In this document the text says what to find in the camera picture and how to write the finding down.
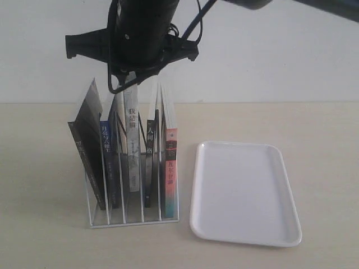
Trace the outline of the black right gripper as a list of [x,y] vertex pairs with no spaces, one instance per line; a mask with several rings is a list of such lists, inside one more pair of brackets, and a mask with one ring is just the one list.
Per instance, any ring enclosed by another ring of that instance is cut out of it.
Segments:
[[184,41],[179,50],[174,51],[181,38],[170,33],[164,36],[162,49],[155,61],[144,64],[132,64],[125,60],[123,56],[115,52],[114,44],[108,44],[108,29],[100,29],[79,35],[66,35],[66,54],[71,59],[77,55],[82,55],[96,61],[107,64],[108,78],[117,77],[120,84],[124,84],[130,72],[136,75],[136,84],[140,84],[149,77],[158,75],[159,72],[168,64],[189,59],[194,61],[199,55],[198,46],[195,41]]

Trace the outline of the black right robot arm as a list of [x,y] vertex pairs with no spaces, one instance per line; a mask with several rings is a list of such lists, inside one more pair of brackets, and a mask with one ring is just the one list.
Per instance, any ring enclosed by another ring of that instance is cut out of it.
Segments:
[[81,55],[107,65],[109,92],[118,94],[158,75],[170,63],[199,55],[201,37],[189,40],[215,1],[197,4],[183,34],[172,23],[178,1],[111,1],[105,28],[66,35],[66,56]]

